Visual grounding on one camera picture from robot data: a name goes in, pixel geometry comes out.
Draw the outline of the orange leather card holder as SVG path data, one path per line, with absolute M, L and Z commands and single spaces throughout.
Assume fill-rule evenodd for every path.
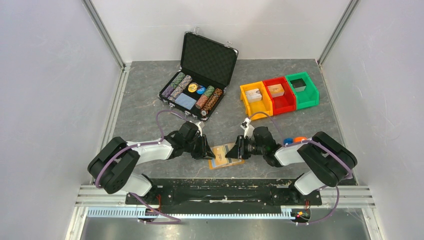
M 230 167 L 230 166 L 234 166 L 234 165 L 241 165 L 241 164 L 244 164 L 244 163 L 245 163 L 245 160 L 244 159 L 234 159 L 234 158 L 231 158 L 231 161 L 228 164 L 215 165 L 214 164 L 214 158 L 208 160 L 208 165 L 209 165 L 209 169 L 210 170 L 224 168 L 224 167 Z

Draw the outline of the yellow orange credit card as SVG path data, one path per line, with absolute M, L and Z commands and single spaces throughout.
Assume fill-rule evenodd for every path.
M 226 154 L 234 147 L 234 143 L 227 143 L 224 145 L 214 146 L 212 152 L 215 155 L 213 160 L 215 165 L 224 165 L 231 162 L 231 158 L 227 158 Z

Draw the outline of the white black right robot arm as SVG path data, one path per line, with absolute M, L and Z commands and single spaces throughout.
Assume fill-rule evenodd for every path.
M 323 131 L 311 138 L 282 145 L 276 142 L 265 126 L 252 130 L 251 136 L 239 135 L 227 158 L 246 160 L 262 156 L 272 167 L 305 163 L 309 171 L 299 176 L 289 189 L 289 199 L 302 204 L 315 190 L 336 187 L 340 181 L 351 179 L 358 160 L 347 148 Z

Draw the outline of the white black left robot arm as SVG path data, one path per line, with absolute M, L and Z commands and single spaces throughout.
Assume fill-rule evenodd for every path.
M 153 141 L 134 142 L 114 137 L 88 164 L 87 171 L 94 178 L 95 186 L 108 194 L 126 191 L 151 204 L 157 198 L 154 183 L 146 175 L 134 173 L 135 167 L 170 160 L 183 153 L 189 153 L 194 160 L 215 158 L 202 127 L 201 122 L 186 121 L 179 130 Z

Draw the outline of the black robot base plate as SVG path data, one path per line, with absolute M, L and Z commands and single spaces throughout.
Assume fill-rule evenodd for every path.
M 142 197 L 165 214 L 278 214 L 282 206 L 322 205 L 321 194 L 296 192 L 284 178 L 154 178 Z

